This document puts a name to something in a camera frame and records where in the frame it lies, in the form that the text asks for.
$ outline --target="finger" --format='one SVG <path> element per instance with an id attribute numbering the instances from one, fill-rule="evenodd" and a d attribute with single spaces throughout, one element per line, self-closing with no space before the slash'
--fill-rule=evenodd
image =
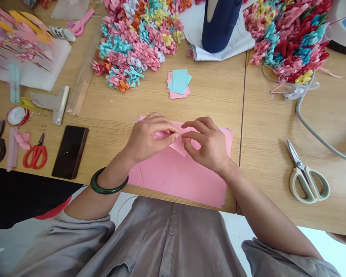
<path id="1" fill-rule="evenodd" d="M 214 121 L 211 119 L 211 117 L 199 117 L 196 118 L 197 121 L 202 122 L 206 127 L 212 130 L 218 130 L 218 126 L 215 125 Z"/>
<path id="2" fill-rule="evenodd" d="M 183 140 L 183 146 L 185 147 L 185 150 L 187 151 L 187 153 L 194 159 L 197 160 L 198 156 L 199 156 L 199 152 L 198 150 L 196 150 L 195 148 L 193 148 L 191 142 L 189 141 L 189 139 L 187 138 L 182 138 Z"/>
<path id="3" fill-rule="evenodd" d="M 178 133 L 173 133 L 163 140 L 159 140 L 158 143 L 160 150 L 171 145 L 180 135 Z"/>
<path id="4" fill-rule="evenodd" d="M 155 122 L 151 124 L 151 130 L 153 133 L 159 132 L 159 131 L 169 131 L 170 133 L 176 133 L 179 134 L 180 131 L 175 127 L 172 123 L 169 121 L 160 121 Z"/>
<path id="5" fill-rule="evenodd" d="M 201 143 L 204 141 L 204 135 L 195 131 L 189 131 L 187 133 L 184 133 L 182 135 L 182 138 L 185 139 L 193 139 L 195 141 L 197 141 L 198 143 Z"/>
<path id="6" fill-rule="evenodd" d="M 192 127 L 195 128 L 196 130 L 198 130 L 200 133 L 206 133 L 209 128 L 206 127 L 204 125 L 204 123 L 200 122 L 200 121 L 186 121 L 185 123 L 182 124 L 181 126 L 183 129 L 187 128 L 187 127 Z"/>
<path id="7" fill-rule="evenodd" d="M 170 122 L 165 116 L 162 116 L 162 115 L 149 118 L 149 121 L 150 121 L 151 123 L 153 123 L 153 122 L 159 122 L 159 121 Z"/>
<path id="8" fill-rule="evenodd" d="M 161 116 L 160 113 L 153 112 L 153 113 L 149 114 L 147 117 L 145 117 L 144 119 L 150 119 L 150 118 L 154 118 L 154 117 L 157 117 L 157 116 Z"/>

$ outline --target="bangle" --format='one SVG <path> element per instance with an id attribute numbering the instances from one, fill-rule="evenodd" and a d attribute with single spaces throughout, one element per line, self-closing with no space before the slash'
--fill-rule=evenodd
<path id="1" fill-rule="evenodd" d="M 99 185 L 96 183 L 97 177 L 100 175 L 100 173 L 102 173 L 104 171 L 105 168 L 106 167 L 99 169 L 92 176 L 90 185 L 91 185 L 91 188 L 93 189 L 93 191 L 98 193 L 98 194 L 114 194 L 118 191 L 121 191 L 126 186 L 126 184 L 128 183 L 128 176 L 127 176 L 126 180 L 123 182 L 123 184 L 121 184 L 119 187 L 116 187 L 114 189 L 103 189 L 103 188 L 99 187 Z"/>

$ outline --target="gray cable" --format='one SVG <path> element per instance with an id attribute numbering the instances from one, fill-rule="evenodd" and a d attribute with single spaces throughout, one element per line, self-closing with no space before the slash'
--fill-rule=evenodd
<path id="1" fill-rule="evenodd" d="M 314 74 L 311 76 L 311 80 L 307 86 L 306 89 L 308 89 L 313 80 L 314 80 Z M 297 105 L 296 105 L 296 114 L 299 118 L 299 120 L 301 121 L 302 124 L 304 124 L 304 126 L 306 127 L 306 129 L 309 130 L 310 133 L 312 133 L 312 135 L 314 137 L 316 137 L 325 147 L 327 147 L 329 150 L 331 150 L 333 153 L 335 153 L 336 155 L 340 156 L 341 158 L 346 160 L 346 155 L 342 154 L 341 152 L 337 151 L 335 148 L 333 148 L 333 146 L 331 146 L 328 142 L 326 142 L 320 135 L 318 135 L 311 127 L 309 124 L 307 124 L 307 122 L 305 121 L 305 119 L 302 117 L 301 112 L 300 112 L 300 107 L 301 107 L 301 103 L 304 100 L 305 95 L 303 95 L 302 97 L 300 97 L 297 101 Z"/>

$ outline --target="shirt sleeve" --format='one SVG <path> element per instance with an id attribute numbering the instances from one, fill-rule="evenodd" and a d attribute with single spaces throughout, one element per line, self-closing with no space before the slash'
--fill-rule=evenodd
<path id="1" fill-rule="evenodd" d="M 63 211 L 36 236 L 33 247 L 10 276 L 76 276 L 114 231 L 110 215 L 97 220 L 78 220 Z"/>
<path id="2" fill-rule="evenodd" d="M 256 238 L 244 241 L 242 249 L 253 277 L 341 277 L 336 268 L 324 260 L 286 254 Z"/>

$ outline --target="pink bow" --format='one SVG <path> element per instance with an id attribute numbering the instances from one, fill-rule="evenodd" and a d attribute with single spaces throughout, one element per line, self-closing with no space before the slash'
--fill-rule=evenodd
<path id="1" fill-rule="evenodd" d="M 28 143 L 31 137 L 30 133 L 16 133 L 14 137 L 15 137 L 15 140 L 18 142 L 20 148 L 22 148 L 25 151 L 28 151 L 31 149 L 31 146 Z"/>

